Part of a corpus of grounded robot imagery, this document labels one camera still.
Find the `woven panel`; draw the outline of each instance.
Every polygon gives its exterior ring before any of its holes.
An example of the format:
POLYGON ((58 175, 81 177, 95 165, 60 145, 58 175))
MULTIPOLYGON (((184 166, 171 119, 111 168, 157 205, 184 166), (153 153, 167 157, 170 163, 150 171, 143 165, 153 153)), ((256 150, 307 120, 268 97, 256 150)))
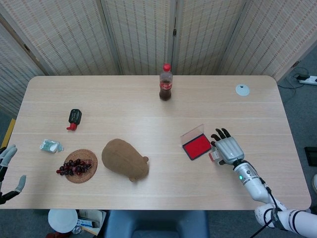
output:
POLYGON ((317 37, 317 1, 251 1, 236 30, 221 74, 275 77, 317 37))
POLYGON ((125 75, 155 75, 167 60, 169 0, 104 0, 125 75))
POLYGON ((117 74, 94 0, 0 3, 56 75, 117 74))
POLYGON ((184 0, 176 73, 215 74, 244 0, 184 0))
POLYGON ((0 109, 18 115, 30 79, 44 75, 0 25, 0 109))

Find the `woven plate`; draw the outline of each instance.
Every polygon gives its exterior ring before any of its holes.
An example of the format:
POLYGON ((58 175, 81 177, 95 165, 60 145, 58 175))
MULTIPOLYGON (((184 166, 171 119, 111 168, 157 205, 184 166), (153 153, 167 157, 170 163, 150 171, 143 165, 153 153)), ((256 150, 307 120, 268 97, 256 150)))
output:
POLYGON ((87 180, 89 180, 96 172, 97 170, 97 166, 98 166, 98 160, 97 160, 97 157, 95 156, 95 154, 90 151, 90 150, 86 150, 86 149, 81 149, 81 150, 76 150, 72 153, 70 153, 65 162, 64 163, 67 163, 69 162, 69 160, 77 160, 77 159, 80 159, 82 161, 88 161, 90 160, 91 161, 91 168, 88 169, 87 172, 83 173, 82 175, 78 176, 78 175, 66 175, 65 177, 73 182, 73 183, 82 183, 82 182, 86 182, 87 180))

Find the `plush bear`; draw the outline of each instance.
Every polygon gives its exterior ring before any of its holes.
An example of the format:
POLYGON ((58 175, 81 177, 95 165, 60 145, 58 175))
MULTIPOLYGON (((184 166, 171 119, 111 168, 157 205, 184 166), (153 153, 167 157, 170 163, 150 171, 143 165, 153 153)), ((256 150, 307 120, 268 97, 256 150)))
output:
POLYGON ((127 176, 132 182, 148 175, 148 160, 148 157, 142 157, 132 145, 121 139, 109 141, 102 152, 104 166, 127 176))

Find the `grapes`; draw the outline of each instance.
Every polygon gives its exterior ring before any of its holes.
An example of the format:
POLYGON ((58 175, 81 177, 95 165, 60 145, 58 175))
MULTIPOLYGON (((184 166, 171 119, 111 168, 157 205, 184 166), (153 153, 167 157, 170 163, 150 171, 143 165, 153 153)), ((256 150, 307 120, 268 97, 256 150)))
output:
POLYGON ((77 159, 75 161, 69 160, 69 162, 66 162, 59 168, 59 170, 56 170, 57 174, 62 175, 77 175, 81 176, 83 173, 87 172, 89 168, 91 168, 91 160, 81 160, 77 159))

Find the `power strip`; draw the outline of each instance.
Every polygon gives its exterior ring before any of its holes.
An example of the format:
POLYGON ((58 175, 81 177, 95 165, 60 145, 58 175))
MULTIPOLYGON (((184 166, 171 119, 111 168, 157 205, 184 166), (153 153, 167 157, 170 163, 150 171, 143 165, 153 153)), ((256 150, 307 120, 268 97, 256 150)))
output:
POLYGON ((317 85, 317 76, 310 76, 309 78, 305 80, 298 80, 300 83, 305 83, 305 84, 311 84, 311 85, 317 85))

